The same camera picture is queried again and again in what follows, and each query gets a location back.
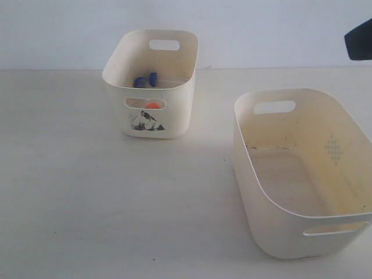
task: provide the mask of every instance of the white wall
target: white wall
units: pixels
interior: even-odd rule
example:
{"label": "white wall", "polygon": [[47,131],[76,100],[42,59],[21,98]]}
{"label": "white wall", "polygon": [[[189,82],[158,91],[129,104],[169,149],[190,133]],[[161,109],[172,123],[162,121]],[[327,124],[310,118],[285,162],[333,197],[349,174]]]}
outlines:
{"label": "white wall", "polygon": [[372,0],[0,0],[0,69],[102,69],[138,28],[194,32],[199,68],[372,65],[344,35]]}

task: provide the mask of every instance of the blue object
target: blue object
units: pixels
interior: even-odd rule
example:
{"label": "blue object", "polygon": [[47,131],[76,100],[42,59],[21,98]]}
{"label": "blue object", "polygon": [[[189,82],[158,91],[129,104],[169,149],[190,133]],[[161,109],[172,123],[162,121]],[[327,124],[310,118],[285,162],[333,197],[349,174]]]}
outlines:
{"label": "blue object", "polygon": [[134,80],[134,88],[146,88],[146,79],[144,77],[137,77]]}
{"label": "blue object", "polygon": [[151,73],[149,82],[152,87],[155,87],[158,84],[158,73]]}

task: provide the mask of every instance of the table surface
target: table surface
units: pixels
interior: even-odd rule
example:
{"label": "table surface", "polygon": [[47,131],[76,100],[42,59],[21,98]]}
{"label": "table surface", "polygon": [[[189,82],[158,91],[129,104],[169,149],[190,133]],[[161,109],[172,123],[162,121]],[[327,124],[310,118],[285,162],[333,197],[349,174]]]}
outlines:
{"label": "table surface", "polygon": [[321,259],[261,251],[231,151],[233,104],[252,90],[327,92],[372,138],[371,77],[200,70],[188,132],[157,140],[120,131],[99,71],[0,72],[0,278],[369,278],[372,228]]}

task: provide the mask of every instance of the dotted pattern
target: dotted pattern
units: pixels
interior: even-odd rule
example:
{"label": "dotted pattern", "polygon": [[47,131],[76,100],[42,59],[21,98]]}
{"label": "dotted pattern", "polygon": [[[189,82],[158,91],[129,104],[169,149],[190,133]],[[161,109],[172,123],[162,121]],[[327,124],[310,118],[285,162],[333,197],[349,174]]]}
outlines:
{"label": "dotted pattern", "polygon": [[325,149],[328,150],[328,154],[331,156],[331,159],[337,164],[341,160],[341,155],[344,153],[337,141],[333,139],[333,136],[330,136],[330,139],[327,141]]}

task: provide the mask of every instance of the storage bin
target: storage bin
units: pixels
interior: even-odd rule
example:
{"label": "storage bin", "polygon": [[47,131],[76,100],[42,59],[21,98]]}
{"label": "storage bin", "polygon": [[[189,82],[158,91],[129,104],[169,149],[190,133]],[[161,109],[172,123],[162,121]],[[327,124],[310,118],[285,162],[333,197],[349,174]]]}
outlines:
{"label": "storage bin", "polygon": [[[189,126],[198,39],[187,31],[137,30],[125,35],[102,77],[122,130],[133,137],[174,138]],[[184,80],[180,85],[134,88],[137,77]],[[156,103],[159,108],[146,108]]]}
{"label": "storage bin", "polygon": [[274,257],[338,252],[372,221],[371,142],[325,93],[240,97],[233,162],[253,238]]}

